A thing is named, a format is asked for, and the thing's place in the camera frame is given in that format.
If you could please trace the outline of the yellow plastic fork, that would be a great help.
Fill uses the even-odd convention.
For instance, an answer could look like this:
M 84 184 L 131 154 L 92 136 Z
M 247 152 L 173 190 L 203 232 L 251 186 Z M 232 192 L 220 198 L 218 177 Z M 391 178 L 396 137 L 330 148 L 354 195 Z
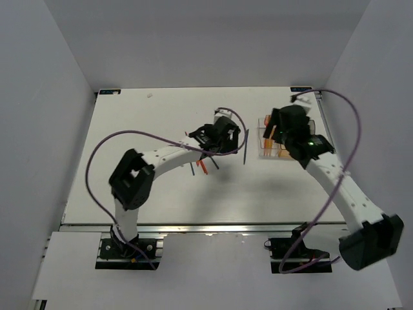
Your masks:
M 276 126 L 272 127 L 272 130 L 270 132 L 269 138 L 264 139 L 264 156 L 271 157 L 272 156 L 272 149 L 273 149 L 273 142 L 274 140 L 272 139 L 272 136 L 274 135 L 274 131 L 276 129 Z

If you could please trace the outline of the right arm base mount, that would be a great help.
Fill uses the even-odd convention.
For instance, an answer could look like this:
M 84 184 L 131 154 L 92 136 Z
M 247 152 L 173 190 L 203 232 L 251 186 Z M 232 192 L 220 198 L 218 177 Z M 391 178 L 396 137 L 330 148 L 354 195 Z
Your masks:
M 294 243 L 292 238 L 269 238 L 264 242 L 264 248 L 270 251 L 270 266 L 272 274 L 279 274 L 279 265 L 287 253 L 290 246 Z M 298 273 L 331 273 L 332 266 L 330 263 L 330 254 L 318 249 L 307 248 L 302 241 L 294 252 L 285 262 L 283 269 L 295 269 L 313 262 L 316 258 L 323 256 L 315 264 L 298 271 Z

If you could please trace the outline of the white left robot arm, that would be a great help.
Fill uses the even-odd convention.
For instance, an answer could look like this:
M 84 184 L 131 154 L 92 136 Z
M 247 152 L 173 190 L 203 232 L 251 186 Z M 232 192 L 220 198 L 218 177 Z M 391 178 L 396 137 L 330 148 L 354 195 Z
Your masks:
M 114 250 L 121 257 L 131 257 L 136 251 L 139 208 L 148 200 L 158 177 L 187 163 L 235 154 L 246 147 L 249 130 L 244 123 L 237 125 L 232 120 L 234 115 L 234 110 L 220 107 L 214 111 L 212 123 L 185 134 L 177 142 L 167 140 L 168 145 L 163 148 L 147 152 L 130 149 L 124 153 L 109 178 L 116 206 L 111 235 L 116 238 Z

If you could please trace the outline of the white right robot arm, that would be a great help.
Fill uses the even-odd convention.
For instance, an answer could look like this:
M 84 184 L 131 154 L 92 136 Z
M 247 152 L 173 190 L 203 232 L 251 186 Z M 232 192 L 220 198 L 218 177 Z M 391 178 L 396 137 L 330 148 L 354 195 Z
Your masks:
M 349 230 L 338 243 L 345 263 L 359 271 L 395 254 L 404 229 L 402 219 L 386 215 L 345 174 L 334 147 L 324 136 L 311 132 L 306 109 L 300 105 L 275 108 L 268 125 L 272 139 L 285 146 L 341 213 Z

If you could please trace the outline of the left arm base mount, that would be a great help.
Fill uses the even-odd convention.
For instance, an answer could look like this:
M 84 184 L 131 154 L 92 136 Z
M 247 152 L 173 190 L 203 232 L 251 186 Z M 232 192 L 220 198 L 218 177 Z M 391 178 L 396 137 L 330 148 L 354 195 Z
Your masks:
M 136 244 L 141 252 L 125 245 L 122 249 L 111 238 L 102 238 L 97 252 L 95 269 L 155 271 L 163 254 L 163 240 L 159 238 L 140 238 Z

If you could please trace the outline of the teal plastic knife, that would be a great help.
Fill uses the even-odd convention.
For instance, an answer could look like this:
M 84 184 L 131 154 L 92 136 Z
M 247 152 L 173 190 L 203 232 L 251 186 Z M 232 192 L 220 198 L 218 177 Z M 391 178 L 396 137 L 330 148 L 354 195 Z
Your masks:
M 243 165 L 246 164 L 246 160 L 247 160 L 247 150 L 248 150 L 248 137 L 249 137 L 249 129 L 246 129 L 245 131 L 245 138 L 244 138 L 244 153 L 243 153 Z

